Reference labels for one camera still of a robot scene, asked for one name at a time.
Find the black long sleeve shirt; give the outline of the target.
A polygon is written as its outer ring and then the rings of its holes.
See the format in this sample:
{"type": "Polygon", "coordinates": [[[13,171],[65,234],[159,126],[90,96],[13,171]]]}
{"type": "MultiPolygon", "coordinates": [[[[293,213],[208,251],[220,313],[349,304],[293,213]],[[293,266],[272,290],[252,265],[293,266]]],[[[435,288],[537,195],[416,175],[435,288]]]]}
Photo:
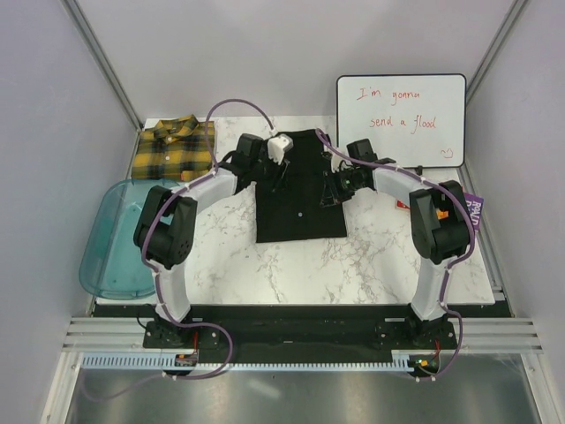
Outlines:
{"type": "Polygon", "coordinates": [[[313,129],[291,132],[288,167],[277,182],[255,186],[256,241],[273,243],[347,236],[343,207],[323,208],[323,144],[313,129]]]}

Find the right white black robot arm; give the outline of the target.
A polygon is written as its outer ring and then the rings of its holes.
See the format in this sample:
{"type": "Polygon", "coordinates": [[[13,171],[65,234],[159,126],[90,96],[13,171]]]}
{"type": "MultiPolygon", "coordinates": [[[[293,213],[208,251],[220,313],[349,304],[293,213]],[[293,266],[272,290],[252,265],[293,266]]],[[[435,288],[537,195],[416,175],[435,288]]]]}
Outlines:
{"type": "Polygon", "coordinates": [[[379,159],[367,139],[352,142],[345,155],[331,146],[324,133],[319,138],[327,149],[323,208],[341,205],[365,188],[392,196],[409,208],[420,268],[411,301],[414,320],[404,325],[403,333],[410,345],[427,346],[436,337],[433,321],[449,313],[446,297],[451,271],[475,246],[462,186],[455,180],[434,183],[390,158],[379,159]]]}

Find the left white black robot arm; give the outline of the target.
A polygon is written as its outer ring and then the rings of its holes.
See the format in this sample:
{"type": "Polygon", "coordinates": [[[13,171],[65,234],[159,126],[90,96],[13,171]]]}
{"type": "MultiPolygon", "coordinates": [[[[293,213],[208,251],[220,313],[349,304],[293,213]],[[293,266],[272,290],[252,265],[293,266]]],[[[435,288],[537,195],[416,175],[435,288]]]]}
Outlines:
{"type": "Polygon", "coordinates": [[[175,347],[191,343],[194,327],[184,320],[191,310],[185,264],[191,253],[199,213],[255,182],[280,185],[290,162],[292,138],[278,133],[266,140],[242,134],[230,151],[205,176],[174,189],[153,186],[145,199],[133,242],[151,272],[156,311],[167,320],[163,337],[175,347]]]}

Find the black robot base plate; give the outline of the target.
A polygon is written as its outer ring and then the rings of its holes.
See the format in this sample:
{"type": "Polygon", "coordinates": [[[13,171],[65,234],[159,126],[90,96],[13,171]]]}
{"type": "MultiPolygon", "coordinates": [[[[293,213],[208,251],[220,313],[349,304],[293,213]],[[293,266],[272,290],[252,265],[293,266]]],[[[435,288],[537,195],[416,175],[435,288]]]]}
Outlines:
{"type": "Polygon", "coordinates": [[[394,350],[435,352],[456,347],[447,317],[414,320],[407,306],[197,305],[179,328],[155,317],[143,345],[196,349],[217,362],[233,360],[386,360],[394,350]]]}

